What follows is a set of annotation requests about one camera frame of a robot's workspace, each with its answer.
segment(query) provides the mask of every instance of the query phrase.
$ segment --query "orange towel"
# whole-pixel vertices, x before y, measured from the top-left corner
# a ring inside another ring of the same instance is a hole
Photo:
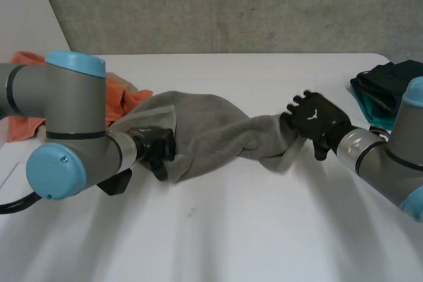
[[[42,65],[44,58],[31,52],[17,52],[11,59],[12,64]],[[107,77],[106,81],[106,125],[107,127],[117,119],[128,114],[135,106],[150,98],[153,92],[141,90],[129,92],[119,82]],[[9,117],[9,135],[7,141],[22,141],[32,138],[37,128],[45,122],[42,118]]]

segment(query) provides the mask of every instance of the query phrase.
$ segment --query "black cable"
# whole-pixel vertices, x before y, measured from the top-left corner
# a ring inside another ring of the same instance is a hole
[[[0,215],[17,213],[19,211],[23,211],[24,209],[27,209],[30,206],[34,205],[40,199],[41,197],[37,193],[32,192],[31,194],[21,199],[18,199],[17,201],[0,205]]]

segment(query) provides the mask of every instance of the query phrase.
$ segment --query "gray cloth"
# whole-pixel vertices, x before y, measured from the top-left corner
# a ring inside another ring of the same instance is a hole
[[[236,156],[259,160],[275,169],[282,163],[282,154],[297,139],[286,127],[281,133],[279,115],[249,118],[224,98],[181,92],[151,97],[110,130],[148,125],[175,132],[176,156],[165,163],[171,182],[203,175]]]

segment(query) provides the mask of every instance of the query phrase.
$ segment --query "light blue joint cap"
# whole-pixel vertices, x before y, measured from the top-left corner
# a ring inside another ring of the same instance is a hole
[[[26,178],[39,196],[63,199],[85,189],[87,171],[70,148],[59,143],[46,143],[28,159]]]
[[[103,59],[71,51],[51,51],[46,62],[82,74],[106,78],[106,64]]]
[[[403,200],[399,208],[409,214],[415,221],[423,222],[423,186],[412,191]]]
[[[411,104],[416,107],[423,108],[423,77],[416,77],[407,87],[403,94],[403,102]]]

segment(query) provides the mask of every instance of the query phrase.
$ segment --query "gray wall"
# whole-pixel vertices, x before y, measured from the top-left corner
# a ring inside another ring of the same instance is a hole
[[[423,0],[50,0],[87,53],[375,52],[423,61]]]

